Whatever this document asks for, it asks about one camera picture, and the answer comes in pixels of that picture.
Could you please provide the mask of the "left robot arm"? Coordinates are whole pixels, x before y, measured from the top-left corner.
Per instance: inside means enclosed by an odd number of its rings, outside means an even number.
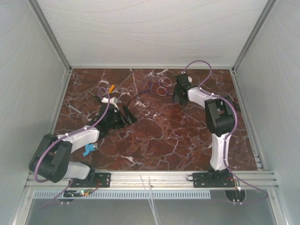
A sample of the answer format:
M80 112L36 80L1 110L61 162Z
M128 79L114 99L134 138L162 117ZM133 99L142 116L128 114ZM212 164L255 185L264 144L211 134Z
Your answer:
M86 148L85 154L89 154L94 144L107 137L109 131L137 122L126 105L122 109L113 103L104 103L98 115L83 128L64 135L46 134L29 163L36 182L76 179L87 187L94 185L97 178L93 169L84 163L72 162L71 154L81 148Z

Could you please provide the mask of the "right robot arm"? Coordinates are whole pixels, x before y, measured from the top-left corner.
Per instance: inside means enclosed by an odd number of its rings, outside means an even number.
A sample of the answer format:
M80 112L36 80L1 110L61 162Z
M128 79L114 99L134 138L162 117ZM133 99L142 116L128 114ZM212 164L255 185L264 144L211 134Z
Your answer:
M224 181L221 171L228 167L229 140L237 127L237 115L230 96L218 96L192 85L186 73L176 76L172 99L186 106L193 102L205 109L207 129L212 135L212 155L207 180L212 186L218 186Z

